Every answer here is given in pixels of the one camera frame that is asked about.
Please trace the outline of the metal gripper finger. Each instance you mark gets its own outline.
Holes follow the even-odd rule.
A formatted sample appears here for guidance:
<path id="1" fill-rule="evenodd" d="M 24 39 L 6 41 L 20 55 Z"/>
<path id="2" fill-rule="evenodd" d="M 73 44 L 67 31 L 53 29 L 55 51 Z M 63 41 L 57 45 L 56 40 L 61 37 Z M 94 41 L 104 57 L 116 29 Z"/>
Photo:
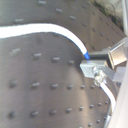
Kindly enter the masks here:
<path id="1" fill-rule="evenodd" d="M 108 52 L 108 57 L 112 68 L 125 62 L 128 58 L 128 37 L 114 44 Z"/>

